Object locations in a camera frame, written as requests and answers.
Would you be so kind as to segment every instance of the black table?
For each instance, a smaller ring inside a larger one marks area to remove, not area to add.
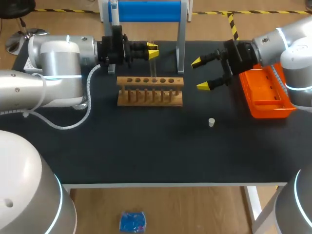
[[[159,41],[158,77],[177,77],[175,42]],[[0,117],[0,129],[30,141],[63,184],[270,183],[287,182],[312,161],[312,115],[257,120],[249,112],[239,80],[200,92],[196,85],[222,75],[218,61],[191,69],[202,54],[223,47],[217,41],[186,42],[183,108],[118,107],[116,76],[98,71],[91,80],[92,112],[73,130],[59,131],[37,117]],[[14,69],[22,71],[27,44]],[[136,61],[118,76],[150,76]],[[83,111],[40,109],[58,125],[79,121]],[[213,117],[216,123],[208,126]]]

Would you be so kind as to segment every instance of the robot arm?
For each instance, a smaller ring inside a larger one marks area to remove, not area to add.
[[[148,42],[128,41],[121,26],[112,26],[112,36],[95,41],[85,36],[34,36],[28,45],[32,65],[42,75],[0,71],[0,113],[36,107],[70,107],[82,103],[81,67],[100,64],[130,66],[134,59],[158,56],[158,46]]]
[[[210,80],[206,89],[229,84],[233,76],[254,65],[263,67],[281,61],[289,98],[299,109],[312,109],[312,17],[304,18],[273,32],[254,38],[251,43],[233,40],[224,43],[225,50],[200,56],[192,67],[197,68],[217,59],[224,75]]]

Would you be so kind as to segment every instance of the metal stand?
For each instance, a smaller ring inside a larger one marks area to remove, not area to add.
[[[20,23],[20,19],[16,19],[19,25],[20,31],[16,32],[5,42],[5,49],[7,52],[18,55],[21,47],[24,44],[24,41],[29,40],[33,35],[47,35],[46,31],[38,28],[26,29],[26,27],[22,27]]]
[[[109,0],[99,0],[99,4],[102,3],[100,9],[102,9],[101,18],[103,18],[104,33],[106,36],[111,36],[111,25],[120,25],[119,23],[119,11],[118,11],[118,1],[111,0],[111,13],[112,22],[109,19]],[[186,22],[187,22],[187,8],[188,0],[181,0],[181,10],[180,10],[180,21],[176,42],[176,61],[177,61],[177,72],[178,74],[184,74],[184,57],[185,57],[185,35],[186,35]],[[109,74],[115,73],[115,65],[110,65],[108,68]]]
[[[176,63],[178,74],[184,74],[184,56],[185,56],[185,35],[186,35],[186,17],[187,17],[187,2],[181,0],[181,20],[176,40]]]

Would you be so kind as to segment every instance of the small white cap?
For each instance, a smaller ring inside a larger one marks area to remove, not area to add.
[[[73,52],[79,53],[79,47],[76,43],[67,42],[64,40],[53,40],[42,44],[40,53],[51,53],[51,52]]]
[[[210,118],[210,119],[208,120],[208,122],[209,122],[209,127],[213,127],[214,124],[215,124],[215,119],[214,119],[214,118]]]

